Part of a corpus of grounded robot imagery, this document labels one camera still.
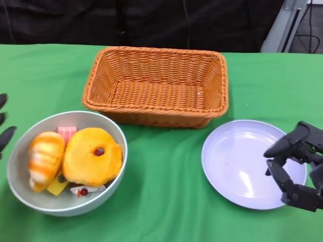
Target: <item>plastic plate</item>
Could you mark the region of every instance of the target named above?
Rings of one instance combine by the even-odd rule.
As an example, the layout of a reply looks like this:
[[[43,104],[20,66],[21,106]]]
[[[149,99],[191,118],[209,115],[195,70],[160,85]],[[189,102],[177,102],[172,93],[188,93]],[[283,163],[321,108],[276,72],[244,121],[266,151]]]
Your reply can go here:
[[[236,120],[215,129],[202,149],[202,165],[212,186],[225,198],[251,209],[284,205],[282,192],[266,176],[264,152],[280,137],[280,129],[254,120]],[[284,165],[294,183],[304,185],[306,165],[287,160]]]

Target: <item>black curtain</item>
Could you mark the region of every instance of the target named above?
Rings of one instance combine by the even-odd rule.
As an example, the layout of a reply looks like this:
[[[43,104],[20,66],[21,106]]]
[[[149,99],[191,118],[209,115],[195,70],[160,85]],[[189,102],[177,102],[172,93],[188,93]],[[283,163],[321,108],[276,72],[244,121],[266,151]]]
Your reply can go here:
[[[4,0],[17,44],[259,52],[284,0]],[[0,43],[12,43],[0,1]]]

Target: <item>green table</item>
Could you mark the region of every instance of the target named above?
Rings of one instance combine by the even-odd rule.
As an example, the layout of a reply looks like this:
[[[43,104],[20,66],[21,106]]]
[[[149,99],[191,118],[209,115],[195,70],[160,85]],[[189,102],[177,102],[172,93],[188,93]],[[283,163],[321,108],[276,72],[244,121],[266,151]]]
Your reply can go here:
[[[83,87],[101,46],[0,46],[0,92],[10,101],[0,128],[18,130],[0,162],[0,241],[319,241],[322,211],[241,208],[208,183],[201,165],[207,135],[233,119],[289,132],[303,119],[323,128],[323,55],[227,53],[230,108],[201,130],[121,125],[129,142],[124,178],[98,209],[59,218],[35,212],[11,193],[6,159],[33,124],[84,110]]]

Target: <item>gray bowl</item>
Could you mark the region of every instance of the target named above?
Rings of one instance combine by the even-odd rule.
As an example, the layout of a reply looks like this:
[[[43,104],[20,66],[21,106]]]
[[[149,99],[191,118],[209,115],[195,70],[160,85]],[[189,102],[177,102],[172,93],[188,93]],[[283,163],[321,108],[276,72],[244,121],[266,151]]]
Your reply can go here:
[[[56,131],[58,126],[76,126],[78,130],[97,127],[109,132],[121,146],[123,165],[119,175],[103,192],[89,193],[77,198],[69,189],[54,196],[47,191],[35,193],[29,187],[28,148],[30,142],[41,132]],[[8,161],[8,182],[14,195],[28,207],[55,216],[74,216],[89,212],[105,202],[117,189],[127,163],[128,147],[119,126],[111,119],[94,112],[71,111],[50,116],[31,127],[16,143]]]

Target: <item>orange wicker basket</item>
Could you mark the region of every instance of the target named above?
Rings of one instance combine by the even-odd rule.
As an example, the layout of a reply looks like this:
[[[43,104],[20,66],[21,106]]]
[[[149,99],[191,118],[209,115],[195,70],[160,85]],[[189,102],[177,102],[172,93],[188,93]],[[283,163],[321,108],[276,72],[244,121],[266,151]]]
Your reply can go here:
[[[228,109],[226,60],[205,50],[108,47],[82,102],[118,123],[201,128]]]

